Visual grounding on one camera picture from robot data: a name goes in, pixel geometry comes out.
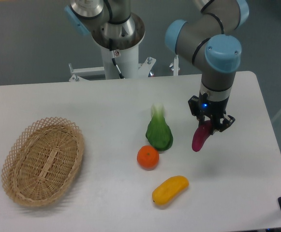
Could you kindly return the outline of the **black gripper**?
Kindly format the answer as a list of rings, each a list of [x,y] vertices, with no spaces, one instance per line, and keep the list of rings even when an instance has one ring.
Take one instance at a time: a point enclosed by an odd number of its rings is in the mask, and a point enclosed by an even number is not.
[[[191,114],[198,118],[198,127],[210,127],[213,135],[216,131],[223,132],[228,129],[234,122],[235,118],[226,114],[226,107],[229,97],[223,101],[210,101],[207,94],[200,94],[199,97],[192,96],[188,100]]]

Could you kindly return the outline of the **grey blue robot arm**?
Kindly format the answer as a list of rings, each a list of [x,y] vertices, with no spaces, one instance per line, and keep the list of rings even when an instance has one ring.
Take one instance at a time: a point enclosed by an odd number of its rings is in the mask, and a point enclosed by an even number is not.
[[[199,126],[210,133],[229,128],[234,118],[226,113],[230,91],[241,61],[240,42],[229,32],[249,16],[244,0],[197,0],[201,18],[195,23],[176,20],[165,33],[165,45],[202,73],[198,96],[188,104]],[[128,0],[72,0],[65,7],[70,23],[82,34],[91,34],[106,53],[107,78],[133,78],[139,73],[138,59],[123,52],[136,48],[144,38],[143,21],[131,11]]]

